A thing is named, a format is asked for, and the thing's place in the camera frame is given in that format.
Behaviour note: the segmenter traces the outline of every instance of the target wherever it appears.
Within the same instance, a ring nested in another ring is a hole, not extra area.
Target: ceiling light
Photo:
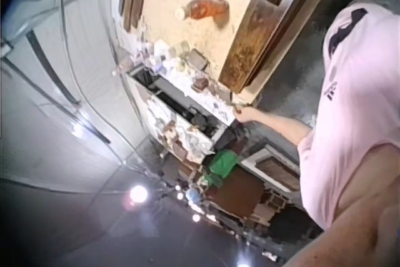
[[[75,123],[74,129],[71,132],[75,137],[81,138],[83,135],[83,127],[79,123]]]
[[[192,219],[193,219],[194,222],[199,222],[201,218],[200,218],[200,215],[194,214]]]
[[[144,186],[135,186],[129,196],[134,203],[143,203],[148,198],[148,191]]]

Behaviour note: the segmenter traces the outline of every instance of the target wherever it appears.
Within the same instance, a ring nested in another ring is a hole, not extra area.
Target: clutter
[[[208,79],[206,78],[196,78],[193,82],[192,89],[197,93],[201,93],[204,89],[208,87]]]
[[[202,19],[228,12],[229,3],[226,0],[192,0],[187,5],[177,9],[175,16],[179,20],[185,20],[186,18]]]
[[[164,55],[166,59],[173,59],[178,56],[182,56],[184,53],[188,53],[189,51],[189,43],[187,41],[182,41],[179,44],[176,44],[173,47],[168,48],[168,50],[164,51]]]
[[[190,51],[186,61],[190,67],[199,71],[203,71],[208,65],[208,60],[195,48]]]

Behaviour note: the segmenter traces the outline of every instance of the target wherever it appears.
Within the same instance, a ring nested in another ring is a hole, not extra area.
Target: light
[[[75,123],[74,129],[71,132],[75,137],[81,138],[83,135],[83,127],[79,123]]]
[[[215,215],[209,215],[209,214],[207,214],[206,217],[207,217],[208,219],[210,219],[211,221],[213,221],[213,222],[217,222],[217,219],[215,218]]]
[[[148,198],[148,191],[144,186],[135,186],[129,196],[134,203],[143,203]]]
[[[192,219],[193,219],[194,222],[199,222],[201,218],[200,218],[200,215],[194,214]]]

